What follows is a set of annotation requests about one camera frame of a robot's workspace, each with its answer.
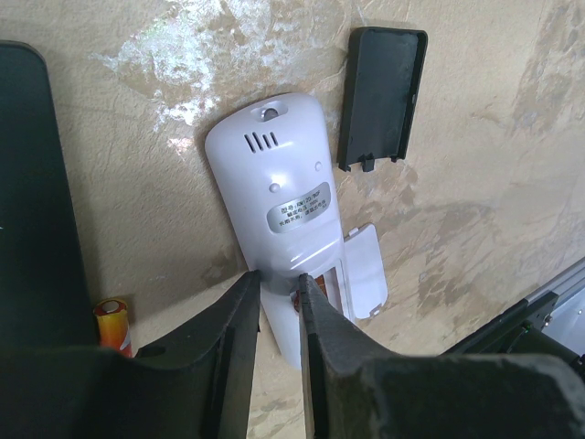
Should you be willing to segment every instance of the sticker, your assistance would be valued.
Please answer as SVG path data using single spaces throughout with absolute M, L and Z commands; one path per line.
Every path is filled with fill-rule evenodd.
M 329 184 L 327 182 L 321 183 L 302 197 L 270 209 L 266 215 L 268 225 L 275 233 L 296 229 L 325 212 L 330 203 Z

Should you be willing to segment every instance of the orange battery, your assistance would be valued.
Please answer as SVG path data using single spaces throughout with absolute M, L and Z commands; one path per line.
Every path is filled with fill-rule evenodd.
M 128 305 L 122 299 L 106 299 L 93 308 L 100 328 L 100 345 L 120 351 L 126 357 L 132 356 Z

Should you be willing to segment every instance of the black plastic object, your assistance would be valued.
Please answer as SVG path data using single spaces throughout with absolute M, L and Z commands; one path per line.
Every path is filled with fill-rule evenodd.
M 306 437 L 562 437 L 585 432 L 585 385 L 544 355 L 403 357 L 300 279 Z
M 404 159 L 427 49 L 422 30 L 360 27 L 351 33 L 346 68 L 339 167 L 377 158 Z
M 244 438 L 260 274 L 128 359 L 109 348 L 0 350 L 3 438 Z
M 0 346 L 95 345 L 47 67 L 0 41 Z

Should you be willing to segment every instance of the beige surface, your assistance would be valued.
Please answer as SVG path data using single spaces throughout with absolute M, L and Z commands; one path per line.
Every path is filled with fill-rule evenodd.
M 209 127 L 306 91 L 335 150 L 350 28 L 426 30 L 408 160 L 335 171 L 344 229 L 378 227 L 391 294 L 360 326 L 425 354 L 585 252 L 583 14 L 583 0 L 5 0 L 0 38 L 47 59 L 91 293 L 130 300 L 139 347 L 244 269 Z M 261 328 L 249 437 L 303 437 L 300 375 Z

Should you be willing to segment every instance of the metal plate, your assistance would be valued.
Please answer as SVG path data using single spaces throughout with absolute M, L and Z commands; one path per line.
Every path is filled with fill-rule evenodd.
M 317 218 L 330 203 L 331 189 L 327 182 L 323 182 L 298 198 L 274 206 L 268 211 L 266 219 L 273 232 L 284 233 Z

